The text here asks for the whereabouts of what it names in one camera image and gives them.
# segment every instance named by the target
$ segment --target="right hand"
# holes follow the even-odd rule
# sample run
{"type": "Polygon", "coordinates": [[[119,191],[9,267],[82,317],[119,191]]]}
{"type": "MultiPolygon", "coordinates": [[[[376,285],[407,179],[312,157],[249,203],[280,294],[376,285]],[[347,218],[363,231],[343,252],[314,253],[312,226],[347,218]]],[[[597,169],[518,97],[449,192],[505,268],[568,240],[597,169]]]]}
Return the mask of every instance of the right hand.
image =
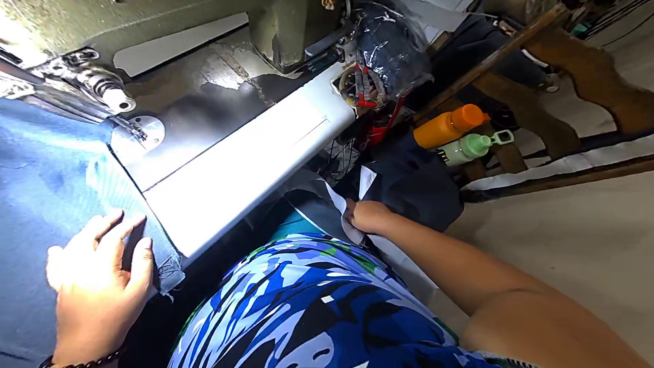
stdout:
{"type": "Polygon", "coordinates": [[[363,232],[379,234],[387,226],[389,220],[396,216],[383,203],[373,200],[355,202],[347,199],[345,219],[363,232]]]}

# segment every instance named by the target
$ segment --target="patterned shirt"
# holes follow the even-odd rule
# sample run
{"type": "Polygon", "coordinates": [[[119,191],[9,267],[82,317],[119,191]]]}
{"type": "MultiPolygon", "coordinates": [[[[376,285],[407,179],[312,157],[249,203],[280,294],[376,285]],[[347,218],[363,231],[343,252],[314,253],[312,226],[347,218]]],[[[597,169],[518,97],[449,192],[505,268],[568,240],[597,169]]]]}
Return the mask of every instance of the patterned shirt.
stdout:
{"type": "Polygon", "coordinates": [[[289,234],[227,273],[189,319],[169,367],[511,365],[457,342],[370,253],[324,234],[289,234]]]}

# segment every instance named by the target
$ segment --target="green water bottle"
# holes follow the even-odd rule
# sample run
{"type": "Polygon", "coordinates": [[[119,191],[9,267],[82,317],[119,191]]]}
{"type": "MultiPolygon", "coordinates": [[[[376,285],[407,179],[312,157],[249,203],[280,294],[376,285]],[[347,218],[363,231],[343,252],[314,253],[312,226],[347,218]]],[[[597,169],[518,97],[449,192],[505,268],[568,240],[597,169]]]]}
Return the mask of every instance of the green water bottle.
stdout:
{"type": "Polygon", "coordinates": [[[492,137],[468,134],[458,141],[438,147],[436,153],[448,167],[452,167],[485,156],[492,145],[505,145],[511,142],[513,142],[511,130],[501,130],[492,137]]]}

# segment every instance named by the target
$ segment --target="orange water bottle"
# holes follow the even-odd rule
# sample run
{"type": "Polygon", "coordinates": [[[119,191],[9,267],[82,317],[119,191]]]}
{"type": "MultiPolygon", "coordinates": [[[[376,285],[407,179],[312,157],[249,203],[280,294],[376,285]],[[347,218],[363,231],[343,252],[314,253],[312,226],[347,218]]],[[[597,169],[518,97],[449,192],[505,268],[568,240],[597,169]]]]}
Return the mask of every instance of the orange water bottle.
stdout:
{"type": "Polygon", "coordinates": [[[443,113],[413,131],[415,141],[425,149],[442,146],[461,138],[468,130],[481,125],[488,115],[476,105],[443,113]]]}

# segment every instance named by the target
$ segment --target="orange bottle cap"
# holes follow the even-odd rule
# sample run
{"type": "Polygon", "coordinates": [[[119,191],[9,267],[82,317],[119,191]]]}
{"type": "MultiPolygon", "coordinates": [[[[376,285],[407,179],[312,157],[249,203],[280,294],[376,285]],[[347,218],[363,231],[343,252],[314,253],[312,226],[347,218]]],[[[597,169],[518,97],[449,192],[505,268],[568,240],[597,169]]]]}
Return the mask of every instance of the orange bottle cap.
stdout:
{"type": "Polygon", "coordinates": [[[452,124],[457,130],[467,132],[484,123],[484,113],[478,106],[469,103],[452,112],[452,124]]]}

